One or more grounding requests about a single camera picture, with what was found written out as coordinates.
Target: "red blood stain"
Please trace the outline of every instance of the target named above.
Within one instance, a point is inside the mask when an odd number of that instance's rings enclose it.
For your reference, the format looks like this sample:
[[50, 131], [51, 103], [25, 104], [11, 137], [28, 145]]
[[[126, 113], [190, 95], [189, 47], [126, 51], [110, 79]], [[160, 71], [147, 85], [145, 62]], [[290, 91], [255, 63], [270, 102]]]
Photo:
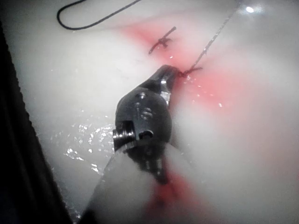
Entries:
[[[141, 46], [145, 46], [144, 52], [147, 53], [169, 29], [169, 26], [148, 22], [127, 27], [123, 29], [123, 33]], [[169, 46], [166, 49], [160, 45], [149, 57], [158, 59], [161, 65], [168, 64], [185, 71], [194, 63], [200, 53], [199, 49], [203, 46], [187, 46], [188, 44], [176, 38], [175, 32], [168, 36], [174, 41], [168, 42]], [[232, 77], [232, 74], [219, 68], [210, 71], [203, 68], [191, 73], [187, 78], [178, 77], [173, 89], [171, 106], [174, 107], [179, 97], [183, 95], [193, 104], [204, 106], [213, 112], [223, 110], [226, 106], [223, 97], [241, 90], [241, 81]]]
[[190, 183], [181, 175], [171, 172], [165, 158], [163, 158], [167, 184], [157, 183], [154, 188], [154, 196], [148, 205], [147, 214], [176, 219], [185, 215], [187, 210], [193, 216], [202, 213], [198, 196], [193, 192]]

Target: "blood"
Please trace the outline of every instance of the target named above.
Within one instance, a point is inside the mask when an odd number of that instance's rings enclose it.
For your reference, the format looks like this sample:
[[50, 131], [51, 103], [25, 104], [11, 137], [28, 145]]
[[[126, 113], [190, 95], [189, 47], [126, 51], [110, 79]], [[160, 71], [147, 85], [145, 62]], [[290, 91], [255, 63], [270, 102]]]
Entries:
[[182, 217], [187, 210], [189, 214], [197, 216], [202, 209], [190, 182], [171, 171], [165, 158], [163, 158], [163, 167], [168, 183], [156, 184], [153, 198], [147, 206], [147, 215], [150, 217], [163, 216], [175, 220]]
[[[136, 24], [124, 28], [123, 34], [136, 41], [143, 48], [145, 54], [161, 38], [170, 27], [156, 22], [146, 24]], [[150, 58], [158, 59], [161, 65], [168, 64], [185, 71], [190, 68], [200, 53], [200, 47], [194, 47], [181, 41], [176, 30], [168, 38], [173, 41], [168, 42], [168, 47], [159, 45]], [[191, 73], [187, 78], [178, 77], [175, 81], [171, 96], [171, 109], [177, 105], [181, 96], [184, 96], [194, 105], [200, 105], [211, 112], [225, 111], [226, 104], [224, 97], [232, 95], [234, 92], [243, 91], [242, 82], [238, 78], [220, 68], [202, 70]]]

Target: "dark edge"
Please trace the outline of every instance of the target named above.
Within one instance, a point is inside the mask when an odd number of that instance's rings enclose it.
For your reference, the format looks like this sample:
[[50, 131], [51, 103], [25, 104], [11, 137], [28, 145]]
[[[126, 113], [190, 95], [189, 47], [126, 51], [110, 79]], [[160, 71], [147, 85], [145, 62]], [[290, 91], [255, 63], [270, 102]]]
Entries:
[[4, 189], [0, 193], [10, 196], [17, 223], [71, 224], [25, 110], [2, 23], [0, 26], [0, 189]]

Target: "moist tissue surface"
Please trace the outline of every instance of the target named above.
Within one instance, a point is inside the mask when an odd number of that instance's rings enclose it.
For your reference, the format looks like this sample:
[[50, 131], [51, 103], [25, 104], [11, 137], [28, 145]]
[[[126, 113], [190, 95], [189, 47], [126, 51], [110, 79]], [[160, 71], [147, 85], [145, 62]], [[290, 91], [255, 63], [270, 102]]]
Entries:
[[[144, 0], [72, 32], [71, 0], [4, 0], [1, 21], [26, 109], [76, 222], [110, 157], [119, 99], [162, 64], [185, 70], [234, 0]], [[90, 24], [130, 0], [67, 9]], [[299, 4], [245, 0], [206, 56], [177, 79], [172, 145], [221, 223], [299, 222]], [[168, 48], [151, 46], [173, 26]]]

